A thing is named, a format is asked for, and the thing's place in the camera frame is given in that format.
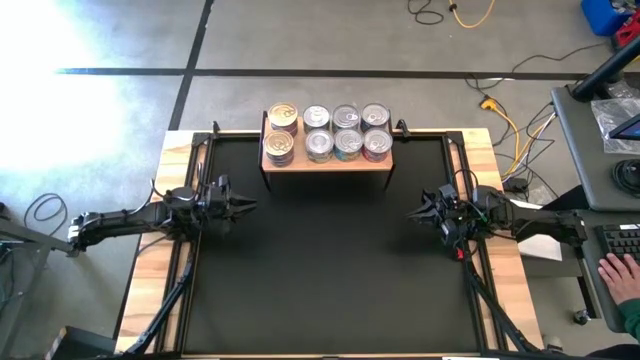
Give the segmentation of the person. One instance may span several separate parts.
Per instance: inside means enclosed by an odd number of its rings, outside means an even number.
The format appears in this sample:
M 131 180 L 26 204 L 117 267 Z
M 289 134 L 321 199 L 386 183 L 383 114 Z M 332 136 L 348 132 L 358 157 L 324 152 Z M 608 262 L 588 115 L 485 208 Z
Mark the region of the person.
M 593 351 L 588 357 L 608 360 L 640 360 L 640 345 L 619 344 L 608 348 Z

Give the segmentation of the red container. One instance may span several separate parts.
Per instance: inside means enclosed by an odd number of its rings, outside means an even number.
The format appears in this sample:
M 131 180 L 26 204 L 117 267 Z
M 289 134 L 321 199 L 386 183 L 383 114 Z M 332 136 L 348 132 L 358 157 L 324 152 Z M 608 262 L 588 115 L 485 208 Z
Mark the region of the red container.
M 613 36 L 613 48 L 618 51 L 629 45 L 638 35 L 640 35 L 640 18 L 632 18 L 625 23 Z

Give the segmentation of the grey metal stand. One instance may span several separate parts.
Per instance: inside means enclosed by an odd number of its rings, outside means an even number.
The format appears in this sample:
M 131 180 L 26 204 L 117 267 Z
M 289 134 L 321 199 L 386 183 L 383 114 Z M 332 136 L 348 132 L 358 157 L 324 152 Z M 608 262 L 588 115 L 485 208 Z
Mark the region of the grey metal stand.
M 79 255 L 79 251 L 71 243 L 59 240 L 51 235 L 45 235 L 25 226 L 13 223 L 4 217 L 0 211 L 0 237 L 24 243 L 34 243 L 49 250 L 61 251 L 70 257 Z

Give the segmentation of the black diagonal frame strut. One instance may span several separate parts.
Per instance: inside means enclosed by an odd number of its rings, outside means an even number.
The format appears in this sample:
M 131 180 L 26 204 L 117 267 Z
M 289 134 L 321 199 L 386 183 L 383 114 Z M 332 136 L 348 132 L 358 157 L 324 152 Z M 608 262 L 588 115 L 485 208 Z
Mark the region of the black diagonal frame strut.
M 192 283 L 194 258 L 194 250 L 190 250 L 181 277 L 175 282 L 171 291 L 164 298 L 160 309 L 146 330 L 141 333 L 133 345 L 123 352 L 123 358 L 139 358 L 143 356 L 161 328 L 168 322 L 169 315 L 174 306 Z
M 472 261 L 469 250 L 464 250 L 465 258 L 461 261 L 465 279 L 471 288 L 472 297 L 480 297 L 489 309 L 497 341 L 497 349 L 486 348 L 485 352 L 498 353 L 540 353 L 541 349 L 531 343 L 509 318 L 507 312 L 499 304 L 497 297 L 486 285 Z

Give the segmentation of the green label can silver lid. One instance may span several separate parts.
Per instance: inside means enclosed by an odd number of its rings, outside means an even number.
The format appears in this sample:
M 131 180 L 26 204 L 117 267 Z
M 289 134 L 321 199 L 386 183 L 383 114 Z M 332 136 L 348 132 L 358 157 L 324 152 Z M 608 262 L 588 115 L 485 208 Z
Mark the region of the green label can silver lid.
M 330 128 L 330 113 L 322 105 L 311 105 L 303 112 L 304 131 L 309 133 L 313 130 Z

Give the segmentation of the person's hand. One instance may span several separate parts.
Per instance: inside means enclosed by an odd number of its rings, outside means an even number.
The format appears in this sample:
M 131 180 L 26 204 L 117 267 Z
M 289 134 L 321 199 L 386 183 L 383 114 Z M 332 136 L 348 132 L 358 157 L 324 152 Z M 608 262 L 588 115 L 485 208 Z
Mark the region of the person's hand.
M 608 253 L 599 260 L 597 271 L 616 305 L 640 299 L 640 266 L 629 254 L 619 258 Z

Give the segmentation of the black monitor pole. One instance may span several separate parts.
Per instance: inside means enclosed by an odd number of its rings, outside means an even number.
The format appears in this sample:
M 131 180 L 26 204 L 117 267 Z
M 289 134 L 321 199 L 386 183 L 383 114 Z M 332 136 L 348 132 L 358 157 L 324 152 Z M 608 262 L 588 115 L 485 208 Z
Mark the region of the black monitor pole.
M 640 55 L 640 35 L 612 55 L 600 67 L 587 76 L 571 91 L 571 96 L 581 102 L 591 100 L 596 91 L 611 77 L 623 70 Z

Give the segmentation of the black keyboard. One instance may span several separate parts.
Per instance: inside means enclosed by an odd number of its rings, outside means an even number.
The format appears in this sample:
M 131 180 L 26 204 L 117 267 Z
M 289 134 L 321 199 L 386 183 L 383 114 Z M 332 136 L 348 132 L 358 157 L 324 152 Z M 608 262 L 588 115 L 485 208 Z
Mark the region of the black keyboard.
M 612 253 L 623 259 L 631 256 L 640 265 L 640 225 L 609 224 L 595 227 L 595 234 L 604 254 Z

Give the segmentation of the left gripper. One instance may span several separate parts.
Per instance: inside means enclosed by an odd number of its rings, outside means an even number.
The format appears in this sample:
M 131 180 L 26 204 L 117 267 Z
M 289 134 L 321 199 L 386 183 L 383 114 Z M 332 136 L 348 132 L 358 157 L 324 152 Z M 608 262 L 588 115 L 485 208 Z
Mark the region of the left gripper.
M 231 192 L 231 188 L 228 185 L 209 185 L 201 201 L 202 214 L 208 220 L 237 221 L 250 212 L 249 208 L 255 208 L 256 206 L 257 201 L 255 199 Z

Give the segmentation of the black box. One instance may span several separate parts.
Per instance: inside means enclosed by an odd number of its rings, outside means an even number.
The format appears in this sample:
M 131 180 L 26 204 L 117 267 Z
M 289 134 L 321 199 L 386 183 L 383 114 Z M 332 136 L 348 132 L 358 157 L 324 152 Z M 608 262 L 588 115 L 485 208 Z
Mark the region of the black box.
M 115 346 L 116 341 L 113 338 L 65 326 L 53 340 L 44 360 L 78 360 L 107 356 L 114 353 Z

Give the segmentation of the person's forearm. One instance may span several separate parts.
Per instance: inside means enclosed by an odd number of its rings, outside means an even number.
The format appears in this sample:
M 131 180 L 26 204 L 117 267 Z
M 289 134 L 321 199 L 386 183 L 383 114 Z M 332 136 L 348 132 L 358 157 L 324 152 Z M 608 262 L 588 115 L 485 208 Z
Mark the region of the person's forearm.
M 640 343 L 640 298 L 626 300 L 618 305 L 624 318 L 626 332 Z

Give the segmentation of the black table mat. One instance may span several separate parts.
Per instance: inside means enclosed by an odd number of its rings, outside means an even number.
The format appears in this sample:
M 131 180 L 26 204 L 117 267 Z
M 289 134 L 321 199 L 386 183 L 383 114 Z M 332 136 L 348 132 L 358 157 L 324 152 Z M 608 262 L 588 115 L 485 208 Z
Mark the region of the black table mat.
M 285 173 L 264 181 L 254 142 L 216 146 L 216 175 L 257 202 L 200 245 L 191 354 L 473 352 L 462 267 L 413 222 L 446 184 L 438 140 L 399 142 L 395 171 Z

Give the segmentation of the grey keyboard desk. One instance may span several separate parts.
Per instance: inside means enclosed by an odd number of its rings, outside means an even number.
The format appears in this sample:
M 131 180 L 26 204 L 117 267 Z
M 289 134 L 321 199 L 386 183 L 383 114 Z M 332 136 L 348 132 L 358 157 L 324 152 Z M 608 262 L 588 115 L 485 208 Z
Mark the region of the grey keyboard desk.
M 596 309 L 600 311 L 599 317 L 604 319 L 610 330 L 616 333 L 622 333 L 625 331 L 624 318 L 611 298 L 605 282 L 597 271 L 599 260 L 604 258 L 608 253 L 603 253 L 595 234 L 595 227 L 609 224 L 640 225 L 640 213 L 579 210 L 578 215 L 582 219 L 587 236 L 587 239 L 581 246 L 584 267 L 583 273 L 590 279 L 591 286 L 595 292 Z

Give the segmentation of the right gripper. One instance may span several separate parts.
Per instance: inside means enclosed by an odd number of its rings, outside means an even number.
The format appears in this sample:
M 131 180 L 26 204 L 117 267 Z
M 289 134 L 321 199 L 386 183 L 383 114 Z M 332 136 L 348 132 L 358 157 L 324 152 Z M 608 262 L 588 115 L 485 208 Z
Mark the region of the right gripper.
M 456 192 L 433 193 L 423 189 L 421 193 L 423 207 L 406 214 L 405 217 L 416 223 L 433 223 L 442 231 L 455 231 L 457 229 L 458 200 Z

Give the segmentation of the black desk bar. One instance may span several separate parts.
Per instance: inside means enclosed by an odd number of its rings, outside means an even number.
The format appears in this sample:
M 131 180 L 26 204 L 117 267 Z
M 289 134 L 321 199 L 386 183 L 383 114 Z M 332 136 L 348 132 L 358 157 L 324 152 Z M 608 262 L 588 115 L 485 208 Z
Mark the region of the black desk bar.
M 588 210 L 589 202 L 583 186 L 578 185 L 542 207 L 549 211 Z

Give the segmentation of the white paper sheet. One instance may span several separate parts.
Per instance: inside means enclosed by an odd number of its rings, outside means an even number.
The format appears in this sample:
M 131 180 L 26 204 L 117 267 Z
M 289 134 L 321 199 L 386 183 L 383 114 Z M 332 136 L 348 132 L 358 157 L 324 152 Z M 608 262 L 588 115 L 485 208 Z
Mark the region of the white paper sheet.
M 548 235 L 534 235 L 518 243 L 521 255 L 561 261 L 563 259 L 561 244 Z

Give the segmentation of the blue label can silver lid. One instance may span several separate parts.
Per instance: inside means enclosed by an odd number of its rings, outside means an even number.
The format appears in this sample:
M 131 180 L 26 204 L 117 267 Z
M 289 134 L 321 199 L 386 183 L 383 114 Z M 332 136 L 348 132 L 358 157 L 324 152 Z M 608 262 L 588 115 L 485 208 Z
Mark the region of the blue label can silver lid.
M 369 103 L 361 112 L 361 130 L 366 132 L 373 128 L 385 130 L 390 120 L 390 110 L 380 103 Z

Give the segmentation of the wooden shelf black metal frame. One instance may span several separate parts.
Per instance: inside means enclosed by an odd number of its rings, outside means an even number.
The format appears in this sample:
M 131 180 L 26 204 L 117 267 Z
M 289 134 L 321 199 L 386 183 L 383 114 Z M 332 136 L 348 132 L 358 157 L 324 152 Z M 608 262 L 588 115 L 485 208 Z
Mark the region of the wooden shelf black metal frame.
M 268 112 L 262 113 L 262 125 L 259 135 L 259 168 L 262 180 L 268 191 L 271 190 L 271 175 L 277 173 L 344 173 L 344 172 L 386 172 L 387 180 L 391 179 L 394 171 L 394 161 L 392 152 L 381 162 L 371 162 L 363 155 L 359 155 L 353 161 L 340 161 L 334 156 L 323 163 L 315 163 L 311 161 L 306 154 L 305 139 L 303 138 L 302 118 L 298 118 L 298 134 L 293 142 L 293 160 L 287 166 L 276 166 L 267 156 L 264 139 L 267 135 L 273 133 Z

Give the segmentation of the clear plastic bag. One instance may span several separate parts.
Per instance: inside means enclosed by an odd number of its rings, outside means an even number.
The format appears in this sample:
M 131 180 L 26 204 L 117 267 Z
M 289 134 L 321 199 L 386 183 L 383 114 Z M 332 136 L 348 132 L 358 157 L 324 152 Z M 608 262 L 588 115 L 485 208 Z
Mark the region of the clear plastic bag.
M 640 156 L 640 141 L 610 139 L 608 133 L 640 114 L 640 98 L 595 100 L 591 109 L 599 127 L 605 153 Z

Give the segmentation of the blue plastic bin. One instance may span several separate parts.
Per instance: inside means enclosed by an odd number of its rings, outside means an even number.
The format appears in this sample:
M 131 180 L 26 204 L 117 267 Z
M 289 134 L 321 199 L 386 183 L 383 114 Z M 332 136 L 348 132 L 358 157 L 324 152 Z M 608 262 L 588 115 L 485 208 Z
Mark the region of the blue plastic bin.
M 581 0 L 582 12 L 597 36 L 612 36 L 633 15 L 633 11 L 622 5 L 615 7 L 615 2 L 623 0 Z

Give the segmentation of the blue yellow label can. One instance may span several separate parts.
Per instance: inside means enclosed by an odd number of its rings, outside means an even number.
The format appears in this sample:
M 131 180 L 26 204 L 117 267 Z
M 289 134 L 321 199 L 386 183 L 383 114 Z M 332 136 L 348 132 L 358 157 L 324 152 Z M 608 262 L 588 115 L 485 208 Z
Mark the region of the blue yellow label can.
M 349 104 L 337 106 L 332 112 L 332 131 L 358 130 L 361 115 L 358 109 Z

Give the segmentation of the blue lit screen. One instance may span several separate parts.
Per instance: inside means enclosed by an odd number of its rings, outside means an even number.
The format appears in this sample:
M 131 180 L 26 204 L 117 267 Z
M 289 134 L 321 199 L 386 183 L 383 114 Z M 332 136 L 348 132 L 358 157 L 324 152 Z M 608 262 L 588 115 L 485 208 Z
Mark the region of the blue lit screen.
M 615 127 L 608 136 L 616 140 L 640 141 L 640 114 Z

